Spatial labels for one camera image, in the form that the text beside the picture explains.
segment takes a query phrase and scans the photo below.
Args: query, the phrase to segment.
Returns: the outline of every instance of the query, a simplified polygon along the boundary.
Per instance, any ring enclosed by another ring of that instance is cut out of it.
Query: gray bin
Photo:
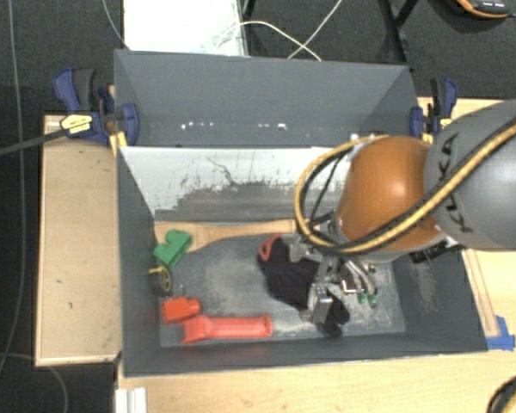
[[[267,295],[255,259],[267,236],[211,244],[185,255],[172,273],[207,315],[268,313],[270,338],[182,346],[181,327],[162,324],[160,301],[148,288],[157,219],[222,225],[290,218],[294,182],[322,151],[316,147],[353,133],[407,134],[416,104],[408,68],[122,51],[115,89],[119,104],[137,104],[142,123],[138,146],[118,157],[126,377],[487,349],[456,254],[380,266],[378,306],[351,300],[352,318],[335,340]],[[336,203],[344,175],[335,177],[326,207]]]

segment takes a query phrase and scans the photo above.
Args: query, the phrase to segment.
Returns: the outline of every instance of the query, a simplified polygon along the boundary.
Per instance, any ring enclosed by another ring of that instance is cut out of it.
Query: blue tape
[[[499,325],[499,336],[491,336],[486,338],[489,350],[508,350],[513,352],[516,348],[516,335],[508,333],[507,322],[505,318],[495,315],[497,324]]]

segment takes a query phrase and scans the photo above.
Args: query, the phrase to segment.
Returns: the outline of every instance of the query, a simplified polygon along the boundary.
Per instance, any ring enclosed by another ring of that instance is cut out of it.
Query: wooden board
[[[45,123],[45,133],[58,129],[58,117]],[[112,361],[120,351],[113,155],[59,139],[45,144],[41,175],[35,363]]]

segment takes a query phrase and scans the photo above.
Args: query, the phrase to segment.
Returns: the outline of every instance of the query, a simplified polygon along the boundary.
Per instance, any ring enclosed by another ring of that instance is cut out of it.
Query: cable
[[[24,150],[36,145],[44,144],[45,142],[53,141],[54,139],[63,138],[65,136],[65,130],[57,130],[37,138],[27,139],[26,141],[19,142],[17,144],[9,145],[4,148],[0,148],[0,156],[13,153],[14,151]]]
[[[14,33],[14,17],[13,17],[13,4],[11,0],[8,0],[9,10],[9,39],[11,46],[12,64],[14,69],[14,86],[15,86],[15,101],[17,106],[17,135],[19,142],[23,141],[23,123],[22,123],[22,107],[21,107],[21,93],[19,90],[19,72],[17,69],[17,55],[15,53],[15,33]],[[27,270],[27,221],[26,221],[26,208],[27,204],[25,201],[25,155],[23,150],[19,152],[19,188],[21,196],[21,270],[19,278],[19,289],[17,291],[17,301],[15,304],[14,321],[9,331],[8,340],[6,342],[6,348],[0,360],[0,376],[3,372],[3,367],[8,359],[9,351],[11,350],[11,344],[14,340],[15,331],[17,329],[17,323],[19,321],[19,314],[21,312],[22,297],[25,291],[25,272]]]
[[[487,413],[511,412],[516,412],[516,376],[497,389],[487,408]]]
[[[109,8],[107,7],[107,2],[105,0],[101,0],[101,3],[103,3],[103,8],[105,9],[105,15],[107,16],[107,19],[109,20],[109,24],[111,25],[111,28],[113,29],[113,31],[116,34],[116,36],[119,39],[119,41],[129,51],[130,47],[128,47],[128,45],[124,42],[124,39],[122,38],[122,35],[120,35],[117,27],[114,26],[113,18],[111,18],[111,14],[109,14]]]
[[[33,362],[33,357],[27,354],[14,354],[9,353],[10,358],[17,358],[19,360],[26,360]],[[61,386],[61,391],[63,392],[63,413],[67,413],[69,411],[69,392],[67,391],[67,386],[65,385],[65,381],[61,378],[61,375],[52,367],[43,367],[47,371],[51,372],[55,379],[59,382]]]
[[[333,8],[330,10],[330,12],[325,16],[325,18],[323,18],[322,22],[319,23],[319,26],[317,26],[316,30],[313,32],[312,35],[310,35],[310,37],[308,38],[308,40],[305,41],[305,43],[299,48],[297,49],[296,51],[294,51],[293,53],[291,53],[289,56],[288,56],[288,59],[292,59],[294,58],[294,56],[299,53],[302,49],[304,49],[305,46],[308,46],[310,44],[310,42],[316,38],[317,34],[319,34],[319,31],[321,31],[321,29],[323,29],[323,26],[325,26],[325,24],[329,21],[329,18],[331,16],[333,16],[333,14],[338,10],[338,8],[340,7],[340,5],[342,4],[342,1],[343,0],[338,0],[336,3],[335,3],[335,6],[333,6]]]
[[[367,140],[372,141],[375,139],[381,139],[381,137],[357,139],[345,143],[344,145],[340,145],[313,161],[300,176],[294,195],[294,213],[297,228],[311,243],[313,243],[318,249],[323,250],[325,253],[358,254],[384,247],[386,244],[391,243],[407,231],[410,231],[414,225],[424,219],[437,206],[439,206],[443,200],[445,200],[447,196],[462,181],[464,181],[464,179],[468,177],[468,175],[475,170],[486,157],[514,136],[516,136],[516,117],[484,139],[473,152],[457,164],[455,169],[449,173],[448,177],[444,177],[407,213],[391,220],[391,222],[384,225],[382,228],[377,229],[360,240],[344,244],[331,243],[321,239],[314,234],[314,231],[311,228],[308,227],[302,211],[302,192],[304,191],[304,186],[307,183],[308,176],[313,176],[317,167],[321,164],[325,164],[326,162],[333,160],[344,151],[348,151],[359,143],[366,142]]]
[[[221,35],[218,37],[218,41],[216,42],[216,51],[218,51],[219,48],[224,43],[226,43],[228,41],[233,41],[236,38],[235,35],[232,35],[229,40],[222,41],[229,32],[231,32],[231,31],[233,31],[233,30],[235,30],[237,28],[240,28],[241,26],[248,25],[248,24],[259,24],[259,25],[262,25],[262,26],[267,26],[268,28],[273,29],[278,34],[283,35],[286,39],[288,39],[288,40],[292,41],[293,43],[295,43],[296,45],[300,46],[299,51],[304,49],[307,53],[309,53],[311,56],[313,56],[313,58],[315,58],[317,61],[322,61],[321,57],[319,55],[317,55],[315,52],[313,52],[311,49],[309,49],[309,47],[306,47],[306,45],[303,45],[298,40],[296,40],[295,38],[291,37],[286,32],[283,32],[281,29],[277,28],[273,24],[268,23],[268,22],[263,22],[263,21],[260,21],[260,20],[251,21],[251,22],[237,23],[237,24],[234,24],[233,26],[231,26],[230,28],[225,29],[225,31],[223,33],[221,33]]]

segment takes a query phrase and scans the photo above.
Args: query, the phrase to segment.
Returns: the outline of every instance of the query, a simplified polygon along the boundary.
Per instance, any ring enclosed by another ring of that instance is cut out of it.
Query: white paper
[[[216,48],[222,33],[240,22],[237,0],[124,0],[124,10],[132,50],[244,55],[240,28]]]

